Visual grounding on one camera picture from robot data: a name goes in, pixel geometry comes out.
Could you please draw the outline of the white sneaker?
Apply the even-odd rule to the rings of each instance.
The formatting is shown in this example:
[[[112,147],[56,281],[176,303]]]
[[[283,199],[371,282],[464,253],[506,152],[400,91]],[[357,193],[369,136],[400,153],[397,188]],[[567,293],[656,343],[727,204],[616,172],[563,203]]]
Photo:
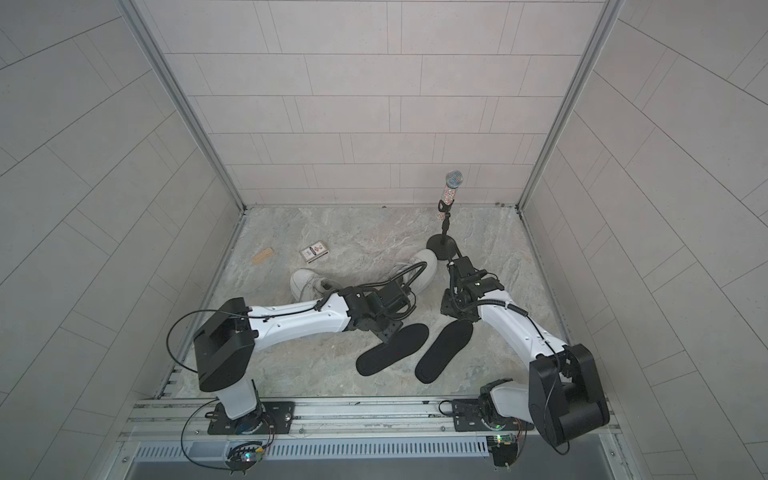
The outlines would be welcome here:
[[[296,270],[290,277],[289,285],[296,302],[319,300],[342,288],[338,282],[310,269]]]
[[[413,294],[424,291],[434,279],[437,272],[437,257],[429,249],[416,252],[410,259],[398,262],[386,275],[386,279],[395,278],[405,285]]]

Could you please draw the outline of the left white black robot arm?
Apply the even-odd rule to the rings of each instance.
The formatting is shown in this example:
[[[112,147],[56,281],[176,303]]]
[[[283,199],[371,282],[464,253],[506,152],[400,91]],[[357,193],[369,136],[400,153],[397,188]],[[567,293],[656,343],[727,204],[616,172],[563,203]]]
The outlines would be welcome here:
[[[249,306],[241,297],[208,310],[193,335],[199,388],[216,396],[207,413],[213,435],[284,433],[289,420],[259,398],[246,371],[252,355],[303,337],[366,331],[379,344],[361,354],[356,370],[374,375],[416,353],[429,336],[426,325],[404,325],[415,309],[408,283],[398,279],[332,289],[317,300],[272,307]]]

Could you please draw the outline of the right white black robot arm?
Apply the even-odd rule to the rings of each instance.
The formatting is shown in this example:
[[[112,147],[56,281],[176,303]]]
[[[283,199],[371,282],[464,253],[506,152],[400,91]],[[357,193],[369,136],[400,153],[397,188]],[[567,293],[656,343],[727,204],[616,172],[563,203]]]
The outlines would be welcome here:
[[[453,321],[423,357],[423,381],[437,378],[468,345],[474,325],[484,322],[528,365],[526,384],[501,379],[484,387],[479,412],[487,427],[500,429],[520,420],[556,448],[609,423],[604,389],[588,348],[569,345],[539,326],[495,275],[475,268],[468,257],[450,260],[447,270],[449,287],[440,313]]]

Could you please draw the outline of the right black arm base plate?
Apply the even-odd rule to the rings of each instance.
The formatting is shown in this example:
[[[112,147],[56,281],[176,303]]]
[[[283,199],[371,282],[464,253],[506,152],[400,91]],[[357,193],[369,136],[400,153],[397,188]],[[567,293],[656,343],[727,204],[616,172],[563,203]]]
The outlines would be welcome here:
[[[457,432],[531,431],[534,425],[525,420],[503,417],[487,396],[450,401],[451,417]]]

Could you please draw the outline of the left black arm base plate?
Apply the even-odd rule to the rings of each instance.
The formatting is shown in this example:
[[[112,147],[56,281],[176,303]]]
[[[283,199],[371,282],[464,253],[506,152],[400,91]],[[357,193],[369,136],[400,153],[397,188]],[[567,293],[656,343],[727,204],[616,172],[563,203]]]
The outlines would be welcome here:
[[[288,401],[262,402],[257,409],[232,420],[223,405],[217,403],[214,410],[205,413],[209,420],[209,435],[283,435],[290,432],[296,404]]]

